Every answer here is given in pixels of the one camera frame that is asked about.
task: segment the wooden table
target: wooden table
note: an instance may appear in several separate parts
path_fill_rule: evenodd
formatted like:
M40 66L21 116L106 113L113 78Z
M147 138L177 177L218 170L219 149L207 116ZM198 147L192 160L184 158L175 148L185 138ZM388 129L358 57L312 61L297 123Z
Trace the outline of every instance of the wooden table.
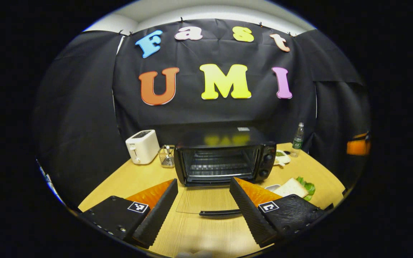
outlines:
M278 144L277 149L291 149L291 143ZM314 183L315 194L311 203L325 209L342 200L344 186L323 165L300 151L298 157L284 167L274 166L269 178L259 186L283 184L289 178L301 176ZM163 168L156 157L148 165L135 165L128 160L95 188L79 205L86 211L111 195L127 198L139 191L164 181L177 178L174 168ZM213 252L213 257L239 257L262 250L254 242L243 216L230 219L206 219L198 215L201 210L238 209L226 187L185 187L178 180L178 195L173 202L160 232L149 248L150 252L174 257L179 252Z

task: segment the letter m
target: letter m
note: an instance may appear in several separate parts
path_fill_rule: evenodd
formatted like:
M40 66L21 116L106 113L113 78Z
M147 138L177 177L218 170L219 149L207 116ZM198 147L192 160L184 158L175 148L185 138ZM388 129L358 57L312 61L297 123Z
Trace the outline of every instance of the letter m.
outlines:
M234 99L251 98L251 92L246 84L246 70L248 68L241 64L234 64L229 69L227 75L215 64L204 64L200 66L200 70L205 73L205 92L202 93L202 98L205 100L217 99L219 94L215 91L214 85L218 88L221 95L227 98L231 91L232 85L234 90L231 96Z

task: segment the toaster lever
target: toaster lever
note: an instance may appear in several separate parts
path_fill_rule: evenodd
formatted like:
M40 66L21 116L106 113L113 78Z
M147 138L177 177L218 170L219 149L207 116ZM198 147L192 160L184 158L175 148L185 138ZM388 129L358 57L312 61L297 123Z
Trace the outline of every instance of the toaster lever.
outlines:
M140 159L139 159L139 157L136 156L136 147L130 147L130 150L135 153L135 158L132 158L133 162L139 163Z

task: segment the white ceiling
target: white ceiling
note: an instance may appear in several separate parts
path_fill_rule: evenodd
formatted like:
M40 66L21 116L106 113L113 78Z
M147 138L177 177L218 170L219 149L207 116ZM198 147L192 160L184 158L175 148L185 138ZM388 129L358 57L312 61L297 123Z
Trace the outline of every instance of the white ceiling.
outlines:
M266 0L138 0L116 10L114 13L126 16L133 21L141 23L163 13L200 5L229 5L244 7L276 16L305 30L315 29L313 25L304 21L297 15L290 13L280 5Z

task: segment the white toaster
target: white toaster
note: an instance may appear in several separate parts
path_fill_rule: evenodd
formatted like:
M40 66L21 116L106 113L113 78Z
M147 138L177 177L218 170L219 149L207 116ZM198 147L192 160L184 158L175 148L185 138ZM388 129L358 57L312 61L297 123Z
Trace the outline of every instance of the white toaster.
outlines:
M151 163L157 156L160 148L156 131L154 130L137 132L125 140L125 144L133 163L140 165Z

